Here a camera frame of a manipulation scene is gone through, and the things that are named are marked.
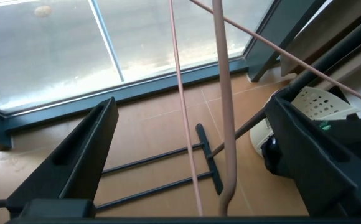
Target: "black rack leg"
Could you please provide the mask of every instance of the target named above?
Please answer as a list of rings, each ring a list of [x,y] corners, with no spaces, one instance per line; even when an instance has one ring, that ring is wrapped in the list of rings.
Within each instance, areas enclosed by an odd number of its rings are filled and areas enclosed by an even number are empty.
[[[200,142],[203,144],[205,160],[207,161],[210,172],[212,172],[212,180],[213,180],[213,184],[215,186],[215,190],[217,191],[217,194],[220,195],[223,190],[223,184],[222,184],[222,180],[219,176],[219,171],[218,171],[217,165],[216,165],[213,157],[210,157],[211,148],[210,148],[210,144],[208,142],[207,136],[205,135],[204,128],[201,124],[197,124],[195,127],[195,130],[197,131],[197,134],[199,135]]]

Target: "beige basket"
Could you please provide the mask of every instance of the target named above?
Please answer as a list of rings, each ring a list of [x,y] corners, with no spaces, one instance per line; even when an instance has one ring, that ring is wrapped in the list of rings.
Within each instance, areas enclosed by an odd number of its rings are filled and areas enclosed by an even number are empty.
[[[327,91],[311,87],[304,87],[291,103],[312,120],[345,119],[360,111]],[[266,118],[251,128],[251,143],[259,155],[262,156],[262,144],[272,134]]]

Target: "thin pink wire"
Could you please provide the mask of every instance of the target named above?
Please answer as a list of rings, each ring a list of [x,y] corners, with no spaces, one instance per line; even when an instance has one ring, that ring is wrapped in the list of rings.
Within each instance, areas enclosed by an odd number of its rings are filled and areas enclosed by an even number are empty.
[[[197,210],[199,211],[199,215],[203,216],[203,206],[202,206],[201,198],[200,198],[199,181],[197,180],[197,174],[195,171],[192,141],[190,140],[189,120],[187,119],[186,102],[185,102],[185,95],[184,95],[184,91],[183,91],[183,82],[182,82],[182,77],[181,77],[181,66],[179,64],[178,44],[176,41],[174,8],[172,6],[172,0],[169,0],[169,12],[171,15],[172,43],[174,46],[176,75],[177,75],[177,79],[178,79],[180,102],[182,105],[183,122],[185,124],[187,152],[189,154],[189,159],[190,159],[190,168],[192,169],[192,180],[193,180],[193,187],[194,187],[194,193],[195,193],[195,200],[197,203]]]
[[[211,14],[213,14],[213,10],[210,9],[209,7],[207,7],[206,5],[196,1],[196,0],[190,0],[192,1],[194,4],[200,6],[202,9],[205,9],[206,11],[210,12]],[[313,72],[314,74],[316,74],[318,77],[321,77],[322,79],[328,81],[329,83],[349,92],[350,94],[356,96],[357,98],[360,98],[361,99],[361,94],[356,92],[355,90],[345,86],[344,84],[341,84],[335,80],[333,80],[332,78],[328,77],[327,75],[325,75],[324,73],[320,72],[319,70],[317,70],[316,68],[308,65],[307,63],[305,63],[304,61],[302,61],[301,59],[293,56],[291,53],[283,50],[282,48],[278,47],[276,44],[266,40],[264,37],[256,34],[255,32],[253,31],[250,31],[249,29],[245,28],[245,27],[242,27],[241,25],[237,24],[236,22],[228,19],[227,17],[224,17],[223,20],[225,20],[226,22],[228,22],[229,24],[235,26],[236,28],[246,32],[247,34],[250,34],[251,36],[257,38],[258,40],[266,43],[267,45],[269,45],[270,47],[272,47],[273,49],[275,49],[275,51],[283,54],[284,56],[286,56],[287,58],[290,58],[291,60],[297,62],[298,64],[300,64],[300,66],[308,69],[309,71]]]

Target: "black crossbar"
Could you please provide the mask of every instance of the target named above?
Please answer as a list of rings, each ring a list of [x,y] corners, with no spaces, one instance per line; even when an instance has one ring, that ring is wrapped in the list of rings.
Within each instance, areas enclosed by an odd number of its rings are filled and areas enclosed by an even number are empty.
[[[196,150],[196,149],[200,149],[202,146],[204,146],[204,143],[198,143],[198,144],[194,144],[192,146],[192,148],[193,148],[193,150]],[[112,172],[118,172],[120,170],[128,169],[128,168],[131,168],[131,167],[134,167],[134,166],[140,166],[140,165],[148,163],[148,162],[153,162],[153,161],[165,158],[165,157],[170,157],[170,156],[178,155],[178,154],[185,153],[185,152],[187,152],[187,147],[183,147],[181,149],[176,149],[176,150],[173,150],[171,152],[166,152],[166,153],[163,153],[163,154],[160,154],[160,155],[156,155],[156,156],[148,157],[148,158],[145,158],[145,159],[141,159],[139,161],[130,162],[129,164],[124,164],[124,165],[113,167],[113,168],[110,168],[110,169],[105,169],[102,172],[102,175],[106,175],[106,174],[109,174],[109,173],[112,173]]]
[[[206,179],[208,177],[211,177],[212,175],[213,175],[213,172],[209,171],[209,172],[205,172],[203,174],[199,174],[197,176],[197,178],[199,180],[202,180],[202,179]],[[125,197],[125,198],[115,200],[113,202],[108,202],[108,203],[105,203],[103,205],[99,205],[99,206],[96,207],[96,210],[97,211],[102,211],[102,210],[105,210],[105,209],[108,209],[108,208],[113,208],[115,206],[122,205],[122,204],[127,203],[127,202],[131,202],[133,200],[141,199],[143,197],[147,197],[147,196],[154,195],[154,194],[157,194],[157,193],[160,193],[160,192],[164,192],[166,190],[170,190],[170,189],[173,189],[175,187],[180,187],[180,186],[182,186],[184,184],[191,183],[192,181],[193,180],[192,180],[191,177],[183,179],[183,180],[178,180],[178,181],[170,183],[170,184],[166,184],[166,185],[163,185],[163,186],[160,186],[160,187],[156,187],[154,189],[150,189],[150,190],[147,190],[147,191],[144,191],[144,192],[140,192],[140,193]]]

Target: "brown tile floor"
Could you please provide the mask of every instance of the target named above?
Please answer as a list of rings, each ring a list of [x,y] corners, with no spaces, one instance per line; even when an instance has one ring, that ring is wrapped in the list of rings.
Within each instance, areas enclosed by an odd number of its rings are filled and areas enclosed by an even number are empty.
[[[245,74],[232,79],[235,125],[240,127],[287,84],[271,74],[250,83]],[[212,148],[223,141],[222,110],[218,81],[188,88],[185,92],[192,142],[195,125],[201,123]],[[120,119],[105,167],[113,167],[184,147],[185,134],[177,92],[167,93],[119,107]],[[82,118],[28,130],[14,136],[15,148],[0,152],[0,198],[6,198],[45,159]],[[292,180],[271,175],[253,150],[249,135],[237,141],[238,185],[230,215],[307,215]],[[202,151],[194,152],[197,172],[208,171]],[[225,158],[215,158],[225,178]],[[97,205],[158,187],[190,176],[187,155],[120,172],[101,179]],[[199,182],[204,213],[217,215],[218,197],[211,179]],[[197,215],[191,185],[107,210],[99,216],[193,216]],[[8,219],[0,209],[0,223]]]

